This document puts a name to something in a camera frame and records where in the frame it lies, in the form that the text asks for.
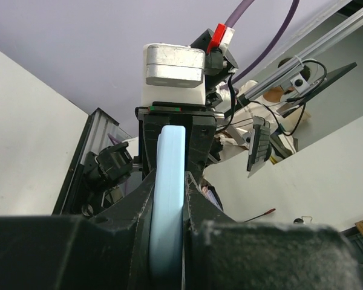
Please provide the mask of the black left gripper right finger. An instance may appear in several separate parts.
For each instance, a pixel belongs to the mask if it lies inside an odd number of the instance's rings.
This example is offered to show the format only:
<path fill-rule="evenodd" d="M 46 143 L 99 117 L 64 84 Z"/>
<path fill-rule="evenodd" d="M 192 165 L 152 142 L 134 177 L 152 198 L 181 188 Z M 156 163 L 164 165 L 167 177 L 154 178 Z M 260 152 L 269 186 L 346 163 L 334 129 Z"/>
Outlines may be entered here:
<path fill-rule="evenodd" d="M 186 289 L 362 289 L 353 248 L 325 225 L 232 220 L 185 174 Z"/>

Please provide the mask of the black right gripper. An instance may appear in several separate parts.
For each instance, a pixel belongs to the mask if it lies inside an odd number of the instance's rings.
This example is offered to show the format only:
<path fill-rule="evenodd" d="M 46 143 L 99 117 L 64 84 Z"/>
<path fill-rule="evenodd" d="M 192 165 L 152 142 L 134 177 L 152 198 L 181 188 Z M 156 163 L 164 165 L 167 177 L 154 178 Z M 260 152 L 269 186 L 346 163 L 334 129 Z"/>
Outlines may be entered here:
<path fill-rule="evenodd" d="M 157 144 L 163 126 L 170 124 L 169 116 L 145 116 L 148 114 L 185 114 L 190 116 L 187 125 L 186 165 L 196 183 L 203 175 L 204 167 L 212 146 L 216 120 L 223 121 L 224 114 L 205 105 L 154 101 L 148 106 L 135 108 L 138 120 L 143 120 L 143 179 L 157 167 Z"/>

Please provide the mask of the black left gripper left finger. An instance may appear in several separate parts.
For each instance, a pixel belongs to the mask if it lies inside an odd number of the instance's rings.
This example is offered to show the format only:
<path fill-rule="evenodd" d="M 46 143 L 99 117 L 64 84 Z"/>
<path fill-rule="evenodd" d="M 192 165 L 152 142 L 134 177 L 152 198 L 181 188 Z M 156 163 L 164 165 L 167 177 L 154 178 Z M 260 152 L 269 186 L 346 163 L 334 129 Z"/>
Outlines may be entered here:
<path fill-rule="evenodd" d="M 90 219 L 0 217 L 0 289 L 152 289 L 154 180 Z"/>

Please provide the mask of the black monitor on arm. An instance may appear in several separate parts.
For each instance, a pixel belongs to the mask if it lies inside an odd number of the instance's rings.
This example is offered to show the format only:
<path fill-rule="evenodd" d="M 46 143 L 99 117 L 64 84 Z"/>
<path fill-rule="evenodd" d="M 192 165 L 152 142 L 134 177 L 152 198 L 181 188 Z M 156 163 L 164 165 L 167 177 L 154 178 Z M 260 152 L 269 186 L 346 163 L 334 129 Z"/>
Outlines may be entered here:
<path fill-rule="evenodd" d="M 292 86 L 295 88 L 295 96 L 288 98 L 286 104 L 277 110 L 278 115 L 283 118 L 288 117 L 298 108 L 305 106 L 311 99 L 357 67 L 357 63 L 353 62 L 328 72 L 321 62 L 317 60 L 310 60 L 309 62 L 320 66 L 324 70 L 323 75 L 312 83 L 300 80 L 299 77 L 295 77 L 294 81 L 291 81 Z"/>

